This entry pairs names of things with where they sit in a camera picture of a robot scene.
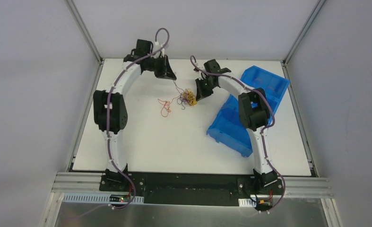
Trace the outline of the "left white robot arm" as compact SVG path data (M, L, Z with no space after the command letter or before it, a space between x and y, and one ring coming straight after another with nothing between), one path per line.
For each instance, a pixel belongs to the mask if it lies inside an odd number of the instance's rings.
M94 122L104 135L108 154L101 191L124 191L131 186L122 147L123 130L129 118L124 98L145 71L153 72L159 79L177 79L164 53L166 45L138 39L136 48L124 58L122 70L110 87L93 93Z

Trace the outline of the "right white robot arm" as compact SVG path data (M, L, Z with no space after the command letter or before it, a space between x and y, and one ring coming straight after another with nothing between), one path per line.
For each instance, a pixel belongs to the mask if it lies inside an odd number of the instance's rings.
M267 151L266 129L274 126L275 117L264 89L248 86L234 77L228 68L221 68L215 59L204 63L201 69L195 56L190 57L195 71L201 76L195 79L196 100L199 101L213 94L216 87L226 90L238 101L238 115L241 125L250 137L254 161L254 189L261 194L271 190L280 173L274 168Z

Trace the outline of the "blue plastic compartment bin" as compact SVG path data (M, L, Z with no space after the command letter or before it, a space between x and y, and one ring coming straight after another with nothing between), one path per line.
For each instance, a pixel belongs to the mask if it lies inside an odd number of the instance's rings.
M246 69L240 81L250 87L264 89L273 113L276 113L290 84L290 80L257 66ZM242 157L249 157L253 153L248 132L239 120L238 100L232 95L224 102L206 134L239 152Z

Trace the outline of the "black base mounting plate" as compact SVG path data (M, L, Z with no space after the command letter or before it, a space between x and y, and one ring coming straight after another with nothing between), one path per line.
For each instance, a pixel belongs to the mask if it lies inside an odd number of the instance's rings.
M159 205L236 207L241 201L251 204L281 195L280 179L264 185L254 175L180 174L129 172L127 177L106 171L99 190L113 192L110 201Z

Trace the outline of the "aluminium frame rail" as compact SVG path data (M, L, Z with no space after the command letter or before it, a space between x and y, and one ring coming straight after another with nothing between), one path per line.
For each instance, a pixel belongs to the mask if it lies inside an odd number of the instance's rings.
M104 193L99 190L102 173L58 172L52 192ZM284 198L334 199L329 179L285 176Z

